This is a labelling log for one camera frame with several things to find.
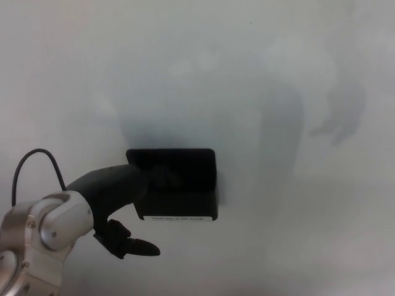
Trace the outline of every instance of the white backdrop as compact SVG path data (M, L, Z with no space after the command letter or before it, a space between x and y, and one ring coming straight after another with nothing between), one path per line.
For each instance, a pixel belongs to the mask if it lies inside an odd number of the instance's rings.
M88 234L63 295L394 295L395 3L0 3L0 216L36 147L66 183L129 148L217 153L214 223L114 216L157 258ZM29 159L18 200L58 183Z

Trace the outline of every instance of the black wire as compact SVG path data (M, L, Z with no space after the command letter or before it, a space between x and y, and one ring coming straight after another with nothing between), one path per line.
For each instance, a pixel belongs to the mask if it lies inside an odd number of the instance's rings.
M63 191L66 191L66 185L64 184L62 173L60 172L59 166L57 165L55 157L50 153L50 151L45 150L45 149L34 149L27 153L22 159L20 160L17 169L15 170L15 175L14 175L14 180L12 181L12 196L11 196L11 204L14 207L17 204L17 183L18 183L18 176L20 173L20 169L22 168L23 164L25 163L26 159L28 159L30 156L32 156L35 153L44 153L46 154L49 159L51 160L52 164L54 165L54 169L57 175L57 179L59 180L60 186Z

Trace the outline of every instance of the white label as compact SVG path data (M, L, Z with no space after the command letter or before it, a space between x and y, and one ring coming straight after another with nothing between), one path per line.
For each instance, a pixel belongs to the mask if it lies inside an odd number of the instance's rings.
M146 221L212 221L212 217L144 216Z

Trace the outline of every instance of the screw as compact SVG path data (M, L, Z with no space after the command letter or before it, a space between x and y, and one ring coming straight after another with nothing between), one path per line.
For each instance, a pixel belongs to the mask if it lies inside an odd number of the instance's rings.
M27 224L27 227L29 227L30 229L36 228L36 223L34 221L29 222L29 224Z
M21 267L22 267L22 269L26 269L26 268L28 268L29 267L29 262L27 262L27 261L24 261L24 262L22 262L22 265L21 265Z

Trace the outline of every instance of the robotic arm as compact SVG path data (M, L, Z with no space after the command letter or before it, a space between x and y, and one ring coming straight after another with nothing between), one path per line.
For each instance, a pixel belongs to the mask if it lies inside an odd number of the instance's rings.
M14 206L0 228L0 295L56 296L76 240L94 237L113 255L158 256L159 249L108 217L144 197L153 176L133 165L92 171L37 202Z

